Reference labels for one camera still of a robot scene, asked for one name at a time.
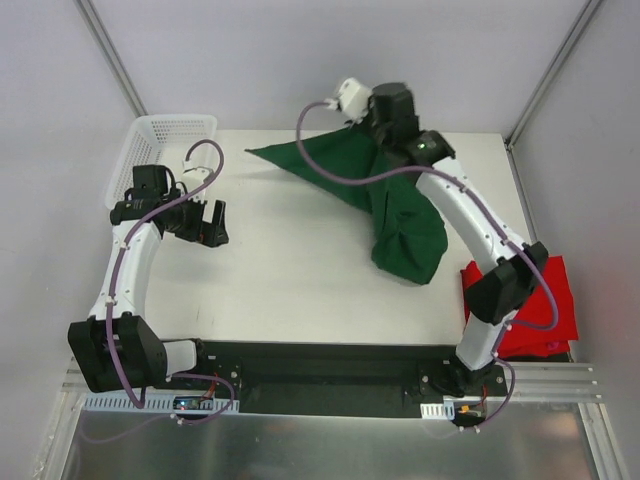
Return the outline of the green t shirt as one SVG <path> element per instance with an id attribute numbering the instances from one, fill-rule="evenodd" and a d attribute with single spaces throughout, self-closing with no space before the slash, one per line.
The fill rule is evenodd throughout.
<path id="1" fill-rule="evenodd" d="M 344 128 L 303 141 L 311 158 L 330 173 L 365 178 L 391 168 L 373 140 Z M 315 172 L 295 142 L 247 151 L 369 215 L 373 232 L 370 258 L 380 270 L 416 285 L 434 278 L 448 248 L 443 219 L 432 203 L 403 175 L 364 186 L 333 182 Z"/>

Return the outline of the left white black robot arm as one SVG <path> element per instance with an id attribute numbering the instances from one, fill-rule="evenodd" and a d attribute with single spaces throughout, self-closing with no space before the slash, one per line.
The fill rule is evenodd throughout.
<path id="1" fill-rule="evenodd" d="M 192 389 L 205 386 L 212 366 L 195 339 L 161 340 L 145 319 L 151 267 L 165 235 L 215 248 L 228 243 L 223 201 L 205 217 L 206 167 L 175 178 L 164 165 L 136 166 L 133 185 L 112 207 L 112 249 L 88 318 L 68 329 L 68 342 L 94 393 L 155 387 L 173 374 Z"/>

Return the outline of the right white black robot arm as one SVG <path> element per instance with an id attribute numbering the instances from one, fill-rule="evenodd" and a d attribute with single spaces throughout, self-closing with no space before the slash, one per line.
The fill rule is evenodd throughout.
<path id="1" fill-rule="evenodd" d="M 469 318 L 462 338 L 448 364 L 430 377 L 443 394 L 473 394 L 493 368 L 508 323 L 540 284 L 548 250 L 508 228 L 476 191 L 447 140 L 420 127 L 406 84 L 374 87 L 366 119 L 384 152 L 410 168 L 418 191 L 444 215 L 481 272 L 464 293 Z"/>

